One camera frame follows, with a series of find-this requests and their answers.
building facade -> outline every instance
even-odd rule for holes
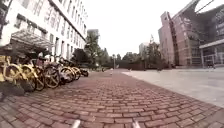
[[[50,42],[53,45],[48,50],[53,55],[69,59],[76,48],[86,44],[87,18],[81,0],[13,0],[0,46],[12,41]]]
[[[192,0],[172,18],[168,12],[161,16],[161,53],[176,66],[223,64],[224,5],[198,13],[199,2]]]

sidewalk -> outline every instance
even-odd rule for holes
[[[55,90],[12,96],[0,103],[2,128],[210,127],[224,125],[224,110],[116,71],[94,73]]]

paved plaza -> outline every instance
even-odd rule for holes
[[[221,128],[224,110],[120,71],[0,103],[0,128],[69,128],[76,119],[80,128],[131,128],[134,120],[141,128]]]
[[[224,107],[224,68],[132,71],[125,74]]]

white sky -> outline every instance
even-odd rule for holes
[[[138,53],[139,45],[154,36],[159,42],[160,16],[164,11],[176,14],[191,0],[84,0],[88,28],[99,29],[100,46],[109,54]],[[204,5],[211,0],[201,0]]]

pole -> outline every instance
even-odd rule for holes
[[[115,57],[114,57],[114,69],[115,69]]]
[[[5,15],[4,15],[3,19],[2,19],[3,23],[1,24],[1,27],[0,27],[0,39],[2,39],[2,30],[3,30],[3,27],[5,25],[5,19],[6,19],[6,16],[8,15],[9,8],[11,7],[12,1],[13,0],[10,0],[9,6],[8,6],[8,8],[7,8],[6,12],[5,12]]]

